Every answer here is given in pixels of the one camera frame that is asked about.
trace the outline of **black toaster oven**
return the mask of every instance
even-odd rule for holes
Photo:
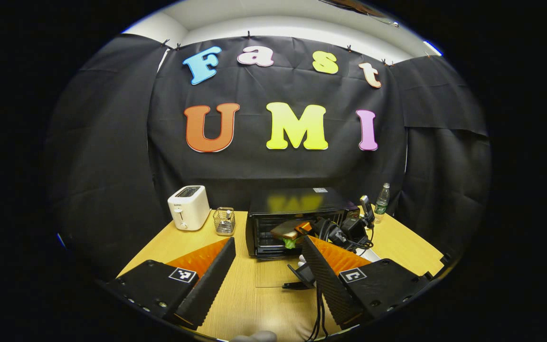
[[[301,244],[293,249],[272,236],[279,224],[294,219],[305,221],[321,217],[338,225],[347,217],[358,217],[360,209],[332,188],[266,190],[254,195],[246,221],[248,254],[258,259],[277,259],[301,254]]]

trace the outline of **wire basket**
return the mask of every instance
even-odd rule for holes
[[[215,219],[215,230],[218,235],[234,235],[235,212],[234,208],[219,207],[212,216]]]

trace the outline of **white toaster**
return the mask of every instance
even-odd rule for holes
[[[168,199],[168,207],[176,228],[197,231],[202,228],[210,214],[206,188],[189,185],[181,188]]]

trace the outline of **wooden table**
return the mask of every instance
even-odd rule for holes
[[[285,282],[298,281],[286,266],[297,268],[298,258],[257,261],[248,255],[247,214],[235,212],[236,258],[198,333],[231,340],[237,335],[250,336],[259,330],[269,330],[278,335],[280,342],[303,341],[309,337],[317,314],[315,290],[281,288]],[[166,263],[224,238],[215,233],[212,212],[199,231],[180,231],[171,222],[119,275],[147,259]],[[380,258],[390,258],[419,276],[426,271],[436,275],[443,267],[440,262],[443,255],[436,248],[387,214],[375,225],[373,243],[372,250]],[[341,330],[328,307],[325,321],[329,334]]]

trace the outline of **plastic bottle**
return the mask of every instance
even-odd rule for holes
[[[379,193],[377,197],[376,206],[375,206],[375,223],[381,222],[386,212],[387,204],[389,202],[389,183],[384,184],[384,188]]]

